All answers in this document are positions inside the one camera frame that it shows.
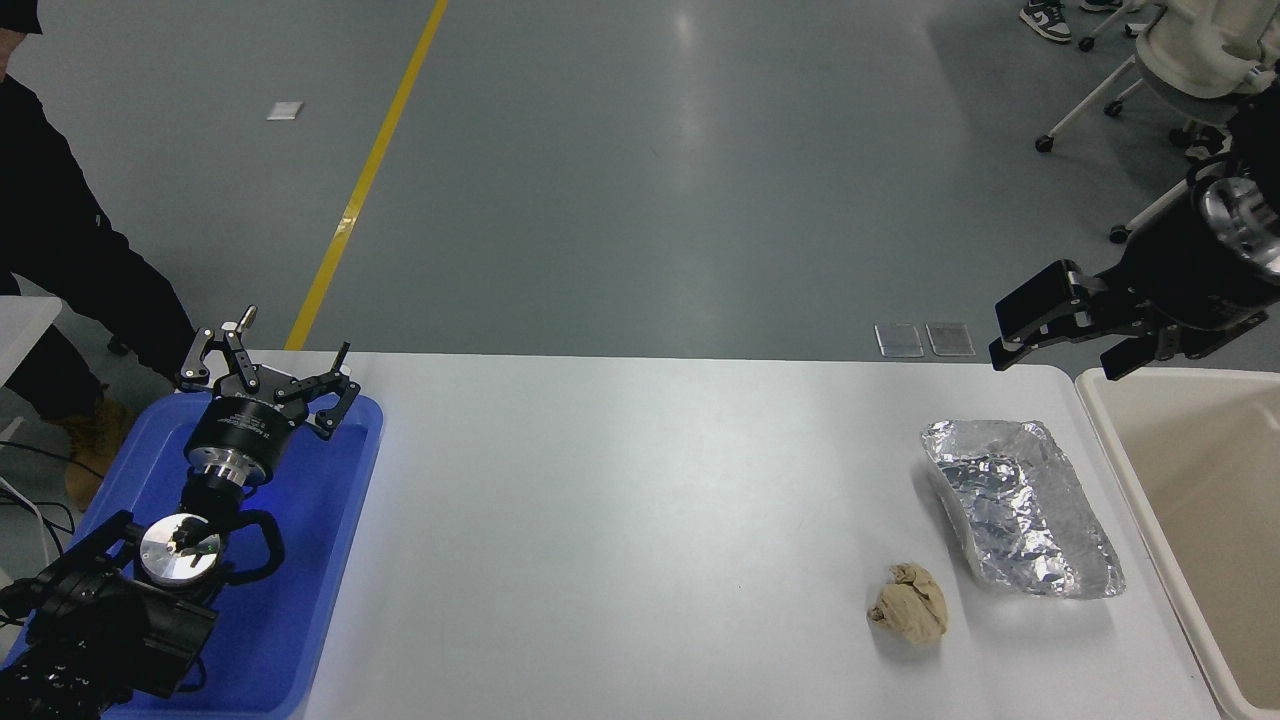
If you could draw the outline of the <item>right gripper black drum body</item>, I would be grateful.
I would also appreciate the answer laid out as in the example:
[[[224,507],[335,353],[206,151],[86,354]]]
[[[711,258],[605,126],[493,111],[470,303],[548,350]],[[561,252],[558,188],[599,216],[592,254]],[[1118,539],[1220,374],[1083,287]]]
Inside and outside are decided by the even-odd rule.
[[[1224,331],[1277,302],[1277,274],[1219,237],[1189,197],[1134,231],[1120,274],[1175,323]]]

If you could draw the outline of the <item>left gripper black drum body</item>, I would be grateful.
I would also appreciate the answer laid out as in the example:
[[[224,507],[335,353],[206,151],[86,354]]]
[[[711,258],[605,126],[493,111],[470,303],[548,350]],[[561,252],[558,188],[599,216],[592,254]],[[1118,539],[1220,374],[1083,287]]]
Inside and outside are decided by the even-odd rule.
[[[305,402],[276,402],[273,395],[212,395],[186,443],[192,468],[234,454],[256,474],[273,474],[280,465],[291,437],[305,423]]]

